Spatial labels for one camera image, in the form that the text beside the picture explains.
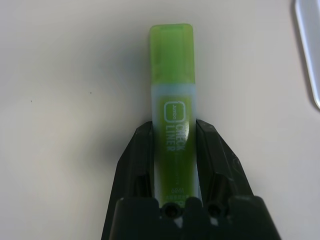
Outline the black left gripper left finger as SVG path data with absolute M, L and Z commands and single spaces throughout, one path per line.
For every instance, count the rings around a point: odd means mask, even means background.
M 101 238 L 109 239 L 116 203 L 122 198 L 154 197 L 153 126 L 139 126 L 117 162 Z

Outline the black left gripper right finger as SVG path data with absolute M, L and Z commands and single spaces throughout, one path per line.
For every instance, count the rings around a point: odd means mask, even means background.
M 203 201 L 253 195 L 239 158 L 216 128 L 200 119 L 196 121 L 196 158 Z

